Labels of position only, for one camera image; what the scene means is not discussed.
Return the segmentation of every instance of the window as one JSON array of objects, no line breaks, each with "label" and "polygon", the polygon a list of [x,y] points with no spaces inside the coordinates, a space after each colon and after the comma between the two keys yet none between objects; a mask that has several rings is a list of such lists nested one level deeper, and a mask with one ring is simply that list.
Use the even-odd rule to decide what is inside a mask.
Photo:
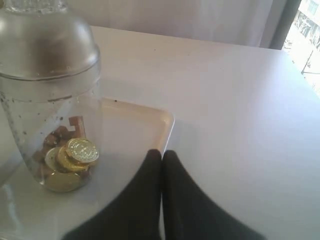
[{"label": "window", "polygon": [[311,13],[312,15],[315,15],[318,7],[319,7],[319,4],[311,0],[308,7],[308,12]]}]

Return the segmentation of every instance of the tray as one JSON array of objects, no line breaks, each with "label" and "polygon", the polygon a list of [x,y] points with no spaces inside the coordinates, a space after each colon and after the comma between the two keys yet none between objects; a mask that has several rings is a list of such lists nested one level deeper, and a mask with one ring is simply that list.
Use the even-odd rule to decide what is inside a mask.
[{"label": "tray", "polygon": [[19,164],[0,187],[0,239],[61,239],[115,199],[149,149],[164,153],[175,122],[172,114],[106,98],[102,109],[103,148],[92,180],[76,191],[54,193]]}]

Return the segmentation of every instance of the glass jar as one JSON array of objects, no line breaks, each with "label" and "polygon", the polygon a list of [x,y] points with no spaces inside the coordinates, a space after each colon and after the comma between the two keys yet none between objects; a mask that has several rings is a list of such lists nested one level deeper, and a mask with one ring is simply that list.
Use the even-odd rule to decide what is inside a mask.
[{"label": "glass jar", "polygon": [[0,100],[22,158],[40,184],[73,191],[101,145],[100,54],[64,0],[7,0],[0,10]]}]

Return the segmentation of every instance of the coin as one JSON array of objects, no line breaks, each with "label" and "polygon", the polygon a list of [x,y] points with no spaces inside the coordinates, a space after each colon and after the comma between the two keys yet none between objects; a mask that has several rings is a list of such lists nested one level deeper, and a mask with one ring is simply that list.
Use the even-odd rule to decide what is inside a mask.
[{"label": "coin", "polygon": [[61,147],[55,147],[49,150],[45,155],[46,165],[54,171],[59,171],[59,165],[57,165],[57,155]]},{"label": "coin", "polygon": [[81,187],[81,178],[76,173],[54,172],[44,180],[44,186],[55,192],[66,193]]},{"label": "coin", "polygon": [[62,146],[56,157],[58,164],[69,172],[80,172],[88,169],[88,165],[73,163],[66,153],[66,147]]},{"label": "coin", "polygon": [[83,164],[92,163],[99,158],[96,146],[85,138],[70,139],[66,144],[66,153]]}]

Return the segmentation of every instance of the white table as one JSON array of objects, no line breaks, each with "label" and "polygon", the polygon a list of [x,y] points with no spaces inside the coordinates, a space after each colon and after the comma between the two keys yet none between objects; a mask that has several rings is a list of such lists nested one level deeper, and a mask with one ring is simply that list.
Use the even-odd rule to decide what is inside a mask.
[{"label": "white table", "polygon": [[106,97],[166,109],[207,195],[270,240],[319,239],[320,100],[281,51],[102,27]]}]

